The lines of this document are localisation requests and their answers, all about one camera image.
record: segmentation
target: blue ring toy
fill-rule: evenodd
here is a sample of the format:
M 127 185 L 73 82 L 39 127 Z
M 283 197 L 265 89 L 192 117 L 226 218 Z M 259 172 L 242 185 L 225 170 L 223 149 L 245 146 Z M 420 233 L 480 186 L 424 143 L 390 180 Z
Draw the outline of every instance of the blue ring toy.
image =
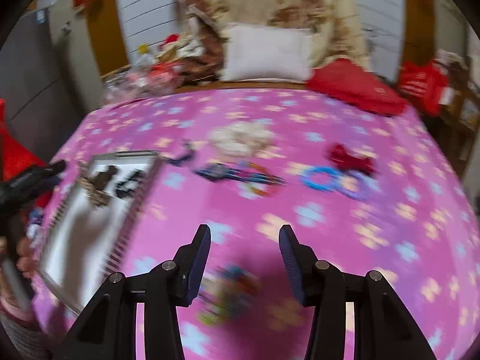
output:
M 348 170 L 345 172 L 345 176 L 351 176 L 355 179 L 357 179 L 360 183 L 358 190 L 361 191 L 362 189 L 365 191 L 363 193 L 361 192 L 352 192 L 344 188 L 341 183 L 340 183 L 340 188 L 339 191 L 342 192 L 344 195 L 348 196 L 349 198 L 355 199 L 355 200 L 365 200 L 367 198 L 367 188 L 368 188 L 368 180 L 367 176 L 365 176 L 363 173 L 357 171 L 357 170 Z
M 328 184 L 318 184 L 311 181 L 311 176 L 314 173 L 325 173 L 331 176 L 331 181 Z M 316 166 L 312 169 L 305 171 L 301 176 L 300 179 L 302 182 L 314 190 L 318 191 L 336 191 L 340 187 L 340 176 L 342 173 L 337 169 L 330 168 L 329 166 Z

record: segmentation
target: toy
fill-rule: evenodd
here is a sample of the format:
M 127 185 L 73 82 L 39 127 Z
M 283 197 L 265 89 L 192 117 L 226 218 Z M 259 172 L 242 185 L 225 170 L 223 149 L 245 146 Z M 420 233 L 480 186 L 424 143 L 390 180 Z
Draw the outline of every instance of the toy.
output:
M 332 148 L 330 159 L 341 171 L 358 170 L 367 175 L 375 172 L 371 158 L 353 156 L 347 152 L 344 145 L 339 143 Z

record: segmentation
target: red cushion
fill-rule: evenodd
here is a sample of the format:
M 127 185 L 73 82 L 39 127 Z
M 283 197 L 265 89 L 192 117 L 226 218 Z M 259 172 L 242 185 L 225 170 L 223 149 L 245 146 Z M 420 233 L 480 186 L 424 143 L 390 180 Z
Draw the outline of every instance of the red cushion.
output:
M 376 76 L 344 58 L 314 69 L 307 88 L 380 115 L 399 115 L 407 104 Z

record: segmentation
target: screw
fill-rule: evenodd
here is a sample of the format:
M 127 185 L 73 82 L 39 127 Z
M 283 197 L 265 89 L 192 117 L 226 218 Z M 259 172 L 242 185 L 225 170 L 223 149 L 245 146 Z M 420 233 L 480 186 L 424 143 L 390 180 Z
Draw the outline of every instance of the screw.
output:
M 382 274 L 378 271 L 370 271 L 368 276 L 370 276 L 370 278 L 375 281 L 382 280 L 382 277 L 383 277 Z
M 328 269 L 330 267 L 330 264 L 328 263 L 328 261 L 325 261 L 324 259 L 320 259 L 315 263 L 315 266 L 318 269 L 321 269 L 322 271 L 324 271 L 325 269 Z
M 112 283 L 118 283 L 123 279 L 123 275 L 120 272 L 115 272 L 109 276 L 109 279 Z
M 175 261 L 173 261 L 171 259 L 169 259 L 168 261 L 165 261 L 162 264 L 162 268 L 165 269 L 166 271 L 171 271 L 176 266 L 177 266 L 177 264 L 175 263 Z

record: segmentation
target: bed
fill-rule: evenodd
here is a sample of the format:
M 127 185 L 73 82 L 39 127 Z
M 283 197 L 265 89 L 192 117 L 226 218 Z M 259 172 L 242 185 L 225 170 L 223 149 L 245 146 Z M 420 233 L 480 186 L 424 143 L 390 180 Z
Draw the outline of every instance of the bed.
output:
M 178 309 L 186 359 L 300 359 L 311 310 L 293 300 L 278 248 L 282 224 L 301 243 L 341 270 L 383 273 L 403 300 L 437 358 L 460 357 L 480 330 L 480 239 L 476 218 L 451 166 L 412 107 L 398 117 L 363 112 L 339 100 L 291 88 L 224 88 L 109 105 L 89 114 L 54 160 L 70 164 L 92 155 L 158 150 L 176 157 L 193 141 L 194 167 L 215 158 L 212 129 L 258 120 L 274 145 L 253 160 L 286 184 L 261 197 L 238 181 L 213 183 L 189 167 L 165 166 L 146 198 L 120 270 L 149 271 L 188 243 L 200 223 L 212 232 L 206 272 L 237 265 L 259 279 L 253 307 L 239 320 L 207 326 L 195 300 Z M 373 157 L 377 173 L 364 201 L 301 183 L 310 166 L 327 166 L 342 143 Z M 66 171 L 46 210 L 55 215 L 77 176 Z M 36 277 L 40 325 L 59 337 L 75 315 Z M 143 359 L 143 315 L 137 317 L 137 358 Z M 346 357 L 353 355 L 353 308 L 347 305 Z

